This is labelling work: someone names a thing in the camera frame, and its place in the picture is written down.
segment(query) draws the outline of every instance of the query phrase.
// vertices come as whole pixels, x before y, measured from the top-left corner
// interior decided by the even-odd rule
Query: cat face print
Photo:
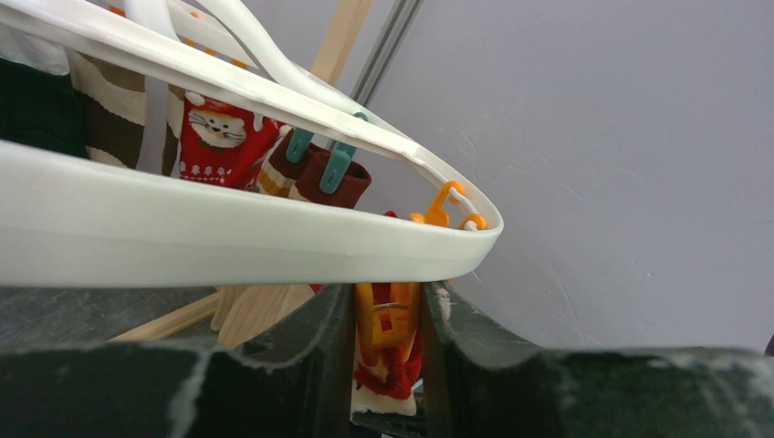
[[[191,109],[188,121],[204,142],[215,148],[231,149],[245,141],[245,121],[206,109]]]

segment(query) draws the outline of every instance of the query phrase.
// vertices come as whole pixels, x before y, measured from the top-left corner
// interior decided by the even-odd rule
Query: striped sock
[[[292,137],[292,131],[288,132],[261,165],[261,171],[256,179],[256,190],[259,193],[287,198],[290,188],[306,170],[312,156],[324,151],[320,146],[310,144],[299,162],[291,162],[285,154]]]
[[[145,129],[145,77],[77,52],[71,68],[89,157],[135,169]]]

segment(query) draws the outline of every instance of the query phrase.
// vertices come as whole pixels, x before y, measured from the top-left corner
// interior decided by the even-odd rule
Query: red fabric
[[[186,99],[183,114],[180,177],[250,190],[260,171],[259,160],[279,137],[279,123],[209,98],[201,106]],[[255,117],[262,118],[257,126]]]
[[[413,338],[412,352],[403,363],[403,347],[382,349],[382,362],[387,368],[387,377],[382,381],[367,368],[358,365],[355,380],[369,390],[397,400],[406,400],[412,396],[412,387],[419,380],[422,370],[422,341],[419,331]]]

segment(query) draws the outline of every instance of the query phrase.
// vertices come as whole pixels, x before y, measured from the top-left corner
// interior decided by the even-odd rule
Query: white fabric
[[[70,71],[62,46],[3,25],[0,25],[0,57],[57,76]]]

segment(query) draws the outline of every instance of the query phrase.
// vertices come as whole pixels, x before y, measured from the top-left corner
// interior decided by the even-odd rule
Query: orange clothespin
[[[390,211],[385,214],[398,217]],[[358,283],[355,285],[355,318],[363,361],[375,366],[380,349],[403,347],[409,359],[419,328],[419,283]]]
[[[457,181],[447,182],[435,196],[435,199],[430,206],[427,207],[427,212],[425,212],[424,215],[411,213],[409,218],[420,224],[448,226],[449,213],[444,209],[444,203],[446,202],[446,198],[450,197],[449,192],[451,192],[452,189],[457,190],[460,194],[465,194],[465,189],[463,189],[462,184]]]

